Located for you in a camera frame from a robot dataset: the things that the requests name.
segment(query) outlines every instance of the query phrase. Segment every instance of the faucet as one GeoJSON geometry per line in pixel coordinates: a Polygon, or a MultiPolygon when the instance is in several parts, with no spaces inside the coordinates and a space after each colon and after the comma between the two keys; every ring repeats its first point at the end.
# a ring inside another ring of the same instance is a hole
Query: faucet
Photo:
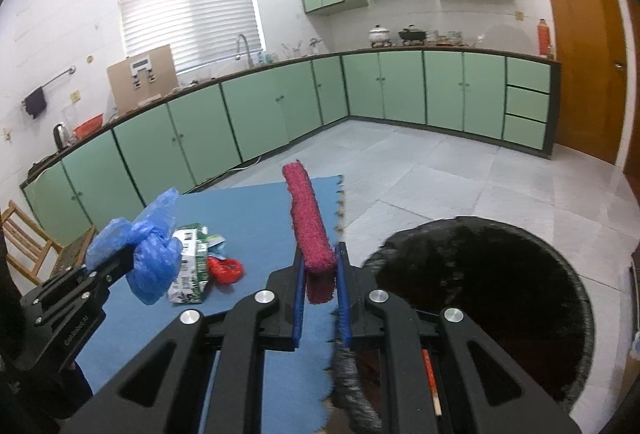
{"type": "Polygon", "coordinates": [[[254,67],[254,60],[251,58],[251,53],[249,52],[249,43],[246,40],[246,37],[241,33],[238,35],[236,39],[236,60],[241,59],[240,55],[240,39],[244,40],[244,50],[246,51],[246,58],[249,62],[249,69],[254,67]]]}

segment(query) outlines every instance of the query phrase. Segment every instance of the window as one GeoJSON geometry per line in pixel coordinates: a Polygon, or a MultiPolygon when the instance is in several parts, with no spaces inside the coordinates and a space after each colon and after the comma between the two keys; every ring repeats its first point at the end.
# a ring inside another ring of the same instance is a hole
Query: window
{"type": "Polygon", "coordinates": [[[261,49],[253,0],[120,0],[125,53],[171,45],[180,72],[236,54],[243,33],[261,49]]]}

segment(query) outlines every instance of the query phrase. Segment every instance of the tiled floor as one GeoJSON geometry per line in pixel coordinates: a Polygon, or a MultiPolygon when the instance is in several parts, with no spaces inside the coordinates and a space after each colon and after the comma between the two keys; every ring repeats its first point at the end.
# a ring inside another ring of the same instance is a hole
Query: tiled floor
{"type": "Polygon", "coordinates": [[[545,239],[586,286],[596,321],[588,384],[572,412],[584,434],[612,414],[631,334],[626,268],[640,209],[614,166],[557,146],[552,160],[423,130],[344,122],[215,185],[283,181],[299,159],[312,177],[344,175],[344,240],[360,265],[392,233],[473,215],[545,239]]]}

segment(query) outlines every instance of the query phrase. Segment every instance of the blue plastic bag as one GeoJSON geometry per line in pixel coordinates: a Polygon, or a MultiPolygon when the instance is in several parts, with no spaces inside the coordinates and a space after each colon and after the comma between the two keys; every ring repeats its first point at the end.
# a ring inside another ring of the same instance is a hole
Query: blue plastic bag
{"type": "Polygon", "coordinates": [[[115,252],[135,244],[133,270],[127,273],[127,282],[133,295],[146,305],[158,302],[180,271],[182,243],[172,237],[175,229],[172,212],[177,199],[177,189],[169,189],[133,223],[124,218],[112,220],[89,246],[87,270],[95,270],[115,252]]]}

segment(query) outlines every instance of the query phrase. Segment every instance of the white pot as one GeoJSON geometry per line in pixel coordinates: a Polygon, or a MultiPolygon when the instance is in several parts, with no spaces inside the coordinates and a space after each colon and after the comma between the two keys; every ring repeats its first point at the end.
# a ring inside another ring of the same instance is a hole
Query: white pot
{"type": "Polygon", "coordinates": [[[376,24],[374,29],[369,30],[369,41],[372,43],[376,42],[387,42],[389,40],[389,30],[386,28],[381,28],[380,24],[376,24]]]}

